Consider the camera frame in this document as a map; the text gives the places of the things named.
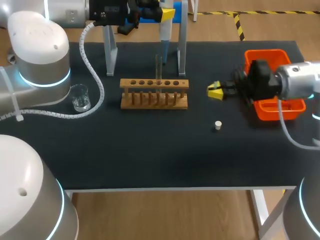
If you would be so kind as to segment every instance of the yellow black hazard tape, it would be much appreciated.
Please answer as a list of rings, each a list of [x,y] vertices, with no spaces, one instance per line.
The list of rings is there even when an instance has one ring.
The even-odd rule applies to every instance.
[[[240,41],[245,41],[246,38],[245,38],[245,35],[244,35],[244,31],[243,31],[243,29],[241,27],[241,24],[240,24],[239,14],[234,13],[233,14],[233,19],[234,19],[234,23],[235,23],[236,29],[238,30],[238,35],[239,35]]]
[[[320,14],[320,11],[202,11],[198,15],[233,15],[233,14]]]

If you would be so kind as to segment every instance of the white table frame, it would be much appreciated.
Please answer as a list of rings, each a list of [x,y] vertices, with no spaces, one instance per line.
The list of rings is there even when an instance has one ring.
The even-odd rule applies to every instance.
[[[269,214],[263,190],[283,190],[283,195],[279,203]],[[116,189],[84,189],[66,190],[72,199],[74,193],[106,193],[106,192],[146,192],[146,191],[241,191],[249,190],[252,197],[254,213],[258,224],[258,235],[260,240],[271,240],[272,237],[283,227],[283,211],[287,200],[295,186],[271,186],[271,187],[152,187],[152,188],[116,188]]]
[[[199,0],[190,0],[192,6],[193,21],[197,21]]]

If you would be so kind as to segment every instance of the yellow object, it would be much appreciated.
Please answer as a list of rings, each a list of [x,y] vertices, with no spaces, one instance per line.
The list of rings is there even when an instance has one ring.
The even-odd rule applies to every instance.
[[[162,8],[162,19],[161,22],[173,19],[175,16],[176,10],[171,8]]]
[[[208,86],[208,88],[214,88],[214,87],[220,87],[220,82],[219,81],[215,81],[213,84],[211,84],[210,86]],[[213,99],[219,99],[219,100],[223,100],[224,99],[224,91],[220,88],[220,89],[216,89],[216,90],[208,90],[208,97],[209,98],[213,98]]]

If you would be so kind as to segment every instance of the small beaker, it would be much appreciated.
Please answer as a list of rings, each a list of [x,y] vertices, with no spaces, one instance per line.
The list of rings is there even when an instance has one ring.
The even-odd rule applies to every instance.
[[[88,87],[83,84],[73,85],[69,94],[74,109],[79,113],[84,113],[91,108]]]

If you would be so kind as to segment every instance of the wooden floor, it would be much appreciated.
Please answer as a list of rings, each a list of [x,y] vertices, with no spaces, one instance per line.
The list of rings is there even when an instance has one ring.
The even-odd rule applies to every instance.
[[[318,0],[199,0],[199,12],[213,11],[319,11]],[[239,41],[232,17],[199,15],[188,23],[188,41]],[[320,15],[241,15],[247,41],[294,40],[308,61],[320,60]],[[81,30],[67,29],[77,42]],[[141,24],[118,42],[157,42],[157,25]],[[0,29],[0,66],[6,65],[10,46]],[[178,40],[173,26],[172,40]],[[95,29],[88,42],[101,42]],[[280,190],[264,191],[269,211],[282,196]],[[251,201],[246,191],[183,191],[81,193],[73,199],[78,211],[79,240],[255,240],[258,238]],[[284,239],[279,233],[275,239]]]

